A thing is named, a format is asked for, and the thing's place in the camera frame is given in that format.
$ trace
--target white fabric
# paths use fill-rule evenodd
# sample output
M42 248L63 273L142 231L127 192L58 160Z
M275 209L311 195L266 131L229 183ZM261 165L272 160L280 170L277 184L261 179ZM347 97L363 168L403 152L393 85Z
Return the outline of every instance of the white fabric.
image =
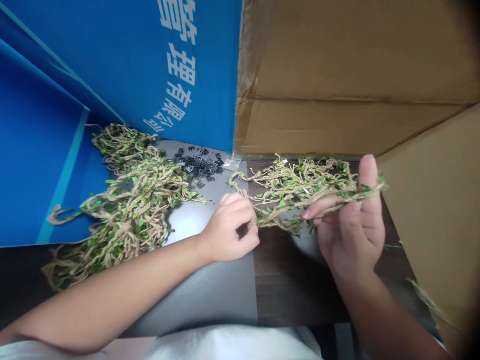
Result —
M0 360L104 360L97 353L72 356L37 341L0 347ZM145 360L322 360L320 347L307 328L210 326L157 338Z

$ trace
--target jute rope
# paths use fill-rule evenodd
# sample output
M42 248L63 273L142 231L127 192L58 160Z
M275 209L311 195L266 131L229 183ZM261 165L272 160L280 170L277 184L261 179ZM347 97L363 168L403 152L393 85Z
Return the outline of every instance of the jute rope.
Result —
M117 124L93 138L103 162L119 178L108 180L108 190L92 194L78 213L58 219L67 210L57 205L48 217L54 225L83 213L98 219L90 226L90 237L53 251L53 261L42 269L53 289L60 291L160 247L173 232L166 222L170 209L190 200L206 203L201 195L189 191L181 166L160 157L161 151L150 145L154 139Z
M294 209L306 209L316 201L330 195L338 196L336 205L326 209L317 218L334 213L344 205L359 202L371 197L385 188L383 176L379 177L378 185L370 188L358 184L358 175L352 175L350 164L334 158L323 158L314 161L311 158L301 159L297 164L288 163L276 154L277 160L273 166L254 172L247 177L243 172L235 172L228 184L244 197L256 202L257 224L260 228L278 226L281 229L300 236L305 220L297 215L290 219L280 220L279 216ZM235 179L254 182L266 191L257 196L250 196L240 189ZM274 205L267 210L261 205Z

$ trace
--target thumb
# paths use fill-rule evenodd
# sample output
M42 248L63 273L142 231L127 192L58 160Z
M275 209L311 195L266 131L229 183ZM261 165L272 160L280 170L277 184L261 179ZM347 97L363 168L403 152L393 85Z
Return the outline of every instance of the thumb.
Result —
M242 237L237 245L239 256L244 257L260 244L259 227L255 224L252 225L248 233Z
M367 240L360 222L361 208L361 202L351 202L345 205L338 215L341 239L346 246L354 246L363 240Z

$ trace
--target forearm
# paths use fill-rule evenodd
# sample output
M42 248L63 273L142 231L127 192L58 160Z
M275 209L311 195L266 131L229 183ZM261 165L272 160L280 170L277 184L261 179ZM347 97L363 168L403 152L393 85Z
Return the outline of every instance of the forearm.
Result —
M372 273L360 284L335 279L360 343L376 359L450 359Z
M207 265L199 250L193 236L122 263L51 298L6 331L73 353L98 351Z

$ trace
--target right hand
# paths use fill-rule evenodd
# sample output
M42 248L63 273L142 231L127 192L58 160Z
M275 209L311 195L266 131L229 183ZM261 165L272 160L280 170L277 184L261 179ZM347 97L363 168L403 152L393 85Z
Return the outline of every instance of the right hand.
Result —
M360 161L359 184L374 188L379 171L373 155ZM310 205L304 219L314 219L322 211L341 203L337 196L328 196ZM336 280L358 282L373 275L385 244L380 192L361 202L345 205L340 211L315 219L318 244Z
M238 192L225 194L205 230L199 235L202 252L209 262L243 258L260 244L257 214L250 200ZM248 233L240 239L237 229L248 224Z

